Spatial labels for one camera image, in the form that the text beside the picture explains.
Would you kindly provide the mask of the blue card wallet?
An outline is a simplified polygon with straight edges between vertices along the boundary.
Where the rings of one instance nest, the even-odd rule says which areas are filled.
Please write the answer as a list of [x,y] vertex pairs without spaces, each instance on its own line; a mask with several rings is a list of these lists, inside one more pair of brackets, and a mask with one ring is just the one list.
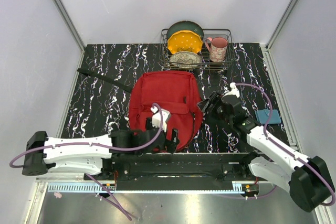
[[265,125],[267,120],[269,120],[268,124],[280,124],[281,123],[281,117],[280,117],[279,111],[276,109],[273,109],[271,116],[270,116],[270,110],[268,109],[257,110],[255,112],[255,116],[256,116],[256,120],[262,125]]

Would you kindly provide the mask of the red student backpack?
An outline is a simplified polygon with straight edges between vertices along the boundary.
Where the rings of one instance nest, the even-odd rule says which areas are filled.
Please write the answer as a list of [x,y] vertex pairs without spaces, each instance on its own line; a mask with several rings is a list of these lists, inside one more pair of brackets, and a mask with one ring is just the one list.
[[201,128],[203,112],[197,107],[201,96],[196,78],[190,72],[173,70],[146,72],[131,87],[90,70],[79,68],[77,71],[87,77],[95,77],[110,83],[130,94],[130,130],[145,131],[146,119],[152,119],[151,108],[154,106],[159,111],[161,109],[170,111],[171,117],[167,129],[178,129],[180,139],[175,152],[188,147]]

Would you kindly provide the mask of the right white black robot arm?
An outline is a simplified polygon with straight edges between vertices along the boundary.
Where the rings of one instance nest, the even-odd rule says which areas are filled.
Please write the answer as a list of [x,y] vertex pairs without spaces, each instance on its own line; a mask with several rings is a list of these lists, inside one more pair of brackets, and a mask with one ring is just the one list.
[[213,92],[197,105],[206,115],[224,121],[232,133],[266,155],[249,154],[238,167],[244,180],[265,179],[286,191],[306,212],[335,203],[335,187],[325,161],[309,158],[270,134],[243,109],[239,96]]

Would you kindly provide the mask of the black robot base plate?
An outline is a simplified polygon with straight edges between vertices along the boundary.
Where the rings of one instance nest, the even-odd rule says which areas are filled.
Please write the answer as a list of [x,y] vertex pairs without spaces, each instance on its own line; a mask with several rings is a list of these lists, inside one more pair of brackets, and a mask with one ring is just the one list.
[[260,180],[247,162],[259,154],[252,153],[157,153],[112,154],[102,159],[96,180],[130,181],[139,178],[210,177],[215,180]]

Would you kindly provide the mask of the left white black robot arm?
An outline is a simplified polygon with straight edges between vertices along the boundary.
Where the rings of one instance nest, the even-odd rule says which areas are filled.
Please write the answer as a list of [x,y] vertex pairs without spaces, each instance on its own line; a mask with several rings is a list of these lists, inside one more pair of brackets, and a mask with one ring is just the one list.
[[39,176],[51,172],[87,173],[103,180],[113,175],[105,161],[114,154],[143,155],[175,153],[180,142],[178,129],[148,118],[146,130],[119,130],[90,138],[54,138],[36,132],[26,144],[22,174]]

